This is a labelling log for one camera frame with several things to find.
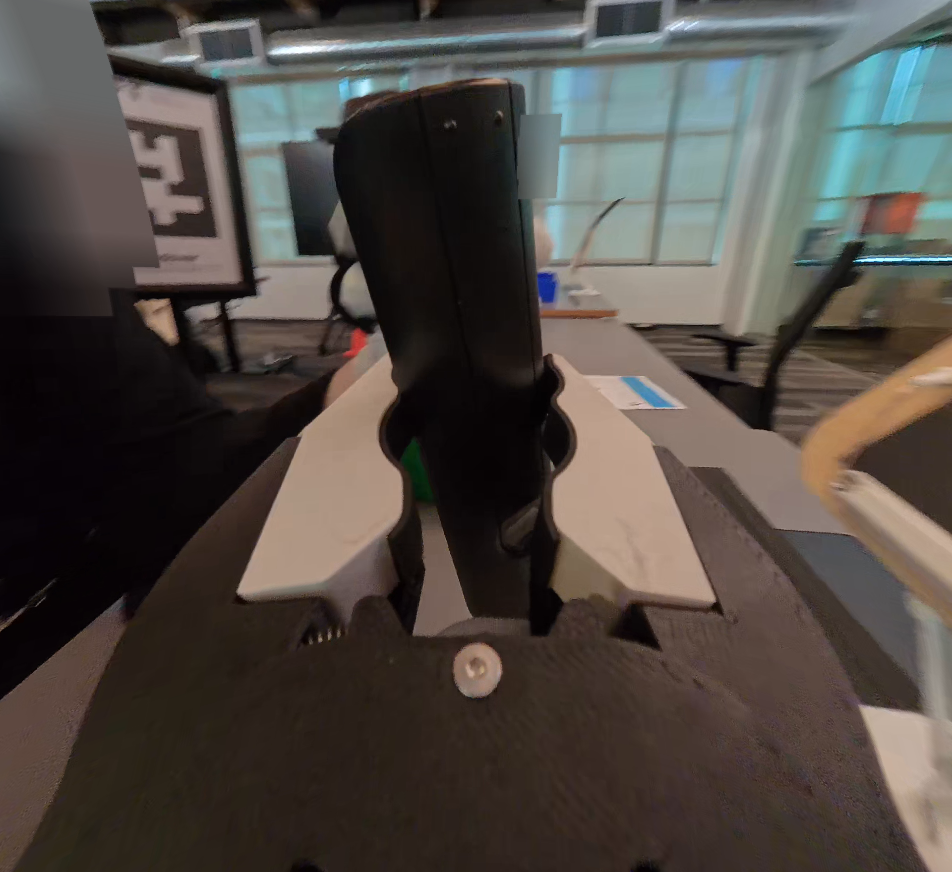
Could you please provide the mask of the wood-framed dark divider panel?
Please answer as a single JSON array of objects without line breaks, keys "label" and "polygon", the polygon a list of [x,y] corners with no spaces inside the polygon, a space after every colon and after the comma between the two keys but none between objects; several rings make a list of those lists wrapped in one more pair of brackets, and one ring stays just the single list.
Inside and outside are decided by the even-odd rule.
[{"label": "wood-framed dark divider panel", "polygon": [[801,449],[804,485],[857,538],[863,530],[838,492],[867,475],[950,531],[951,339],[893,372],[831,414]]}]

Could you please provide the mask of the blue printed paper sheet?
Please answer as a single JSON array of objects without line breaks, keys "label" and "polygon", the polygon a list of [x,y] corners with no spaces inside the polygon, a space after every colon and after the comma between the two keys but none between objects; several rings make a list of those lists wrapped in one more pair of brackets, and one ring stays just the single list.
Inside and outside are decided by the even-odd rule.
[{"label": "blue printed paper sheet", "polygon": [[585,379],[620,411],[684,409],[683,402],[643,376],[587,375]]}]

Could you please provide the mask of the black monitor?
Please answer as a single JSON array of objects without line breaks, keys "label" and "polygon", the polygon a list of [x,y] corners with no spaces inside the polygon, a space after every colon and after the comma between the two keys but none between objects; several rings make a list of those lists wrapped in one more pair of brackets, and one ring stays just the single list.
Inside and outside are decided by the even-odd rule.
[{"label": "black monitor", "polygon": [[328,225],[338,205],[333,149],[314,139],[281,144],[292,210],[295,246],[300,256],[334,257]]}]

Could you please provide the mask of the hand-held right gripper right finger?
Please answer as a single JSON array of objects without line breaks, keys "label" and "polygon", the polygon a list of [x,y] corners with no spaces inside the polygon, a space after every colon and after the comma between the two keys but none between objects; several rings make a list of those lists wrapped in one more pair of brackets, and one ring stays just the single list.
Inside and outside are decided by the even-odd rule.
[{"label": "hand-held right gripper right finger", "polygon": [[651,439],[561,355],[539,382],[541,490],[529,542],[530,630],[596,599],[707,611],[717,596]]}]

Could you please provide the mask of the black office chair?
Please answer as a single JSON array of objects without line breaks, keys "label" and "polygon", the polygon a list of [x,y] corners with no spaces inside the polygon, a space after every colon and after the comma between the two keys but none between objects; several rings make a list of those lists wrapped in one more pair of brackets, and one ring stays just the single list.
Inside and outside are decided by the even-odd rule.
[{"label": "black office chair", "polygon": [[721,347],[722,368],[684,363],[679,364],[679,368],[737,416],[744,425],[755,430],[772,430],[779,397],[779,377],[784,364],[812,330],[816,318],[831,299],[859,279],[858,262],[864,248],[865,242],[861,239],[844,244],[839,256],[806,295],[791,318],[780,325],[759,383],[746,382],[739,370],[741,353],[755,347],[757,342],[750,336],[722,330],[702,331],[693,335],[694,339]]}]

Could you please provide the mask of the green plastic bin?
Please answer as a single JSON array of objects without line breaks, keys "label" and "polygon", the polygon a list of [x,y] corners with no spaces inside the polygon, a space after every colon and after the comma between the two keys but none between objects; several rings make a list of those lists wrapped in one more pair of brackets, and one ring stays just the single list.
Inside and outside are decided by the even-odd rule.
[{"label": "green plastic bin", "polygon": [[416,438],[411,439],[400,458],[400,464],[411,480],[413,497],[421,504],[435,504],[435,496],[430,484],[422,449]]}]

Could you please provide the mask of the black remote control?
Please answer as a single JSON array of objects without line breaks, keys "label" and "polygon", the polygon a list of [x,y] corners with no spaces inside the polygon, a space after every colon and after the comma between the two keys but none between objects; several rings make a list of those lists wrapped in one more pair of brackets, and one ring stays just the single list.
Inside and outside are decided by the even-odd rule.
[{"label": "black remote control", "polygon": [[475,617],[530,616],[504,529],[541,497],[543,375],[520,84],[381,96],[339,129],[334,172],[450,555]]}]

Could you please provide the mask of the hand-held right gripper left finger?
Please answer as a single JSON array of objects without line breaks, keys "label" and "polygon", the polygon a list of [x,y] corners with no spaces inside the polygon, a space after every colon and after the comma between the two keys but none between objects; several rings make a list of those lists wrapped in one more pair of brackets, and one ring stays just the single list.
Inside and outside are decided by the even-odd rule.
[{"label": "hand-held right gripper left finger", "polygon": [[411,441],[383,355],[301,433],[236,589],[247,604],[323,599],[348,622],[385,597],[415,628],[421,519],[400,458]]}]

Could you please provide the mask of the red storage crate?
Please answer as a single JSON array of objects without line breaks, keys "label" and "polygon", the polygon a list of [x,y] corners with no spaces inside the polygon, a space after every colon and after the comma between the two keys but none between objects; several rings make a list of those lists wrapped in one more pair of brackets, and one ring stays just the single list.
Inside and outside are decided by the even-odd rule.
[{"label": "red storage crate", "polygon": [[908,236],[915,229],[923,193],[892,191],[864,198],[859,234],[869,236]]}]

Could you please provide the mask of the silver duct with vents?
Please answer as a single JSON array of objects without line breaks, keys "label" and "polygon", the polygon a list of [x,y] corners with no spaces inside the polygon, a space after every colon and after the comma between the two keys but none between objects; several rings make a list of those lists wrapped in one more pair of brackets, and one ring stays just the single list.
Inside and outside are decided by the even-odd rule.
[{"label": "silver duct with vents", "polygon": [[853,19],[842,0],[587,0],[552,13],[428,19],[266,33],[256,19],[202,23],[159,63],[213,71],[541,51],[627,53],[718,43],[826,45]]}]

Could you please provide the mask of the framed marker sign on stand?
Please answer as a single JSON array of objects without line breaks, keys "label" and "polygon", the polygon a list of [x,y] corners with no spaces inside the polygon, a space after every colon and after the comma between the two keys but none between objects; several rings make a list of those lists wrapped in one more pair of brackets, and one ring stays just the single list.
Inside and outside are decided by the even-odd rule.
[{"label": "framed marker sign on stand", "polygon": [[156,261],[133,269],[141,298],[168,298],[187,349],[185,310],[217,304],[230,369],[242,370],[228,303],[257,293],[227,84],[109,54],[145,194]]}]

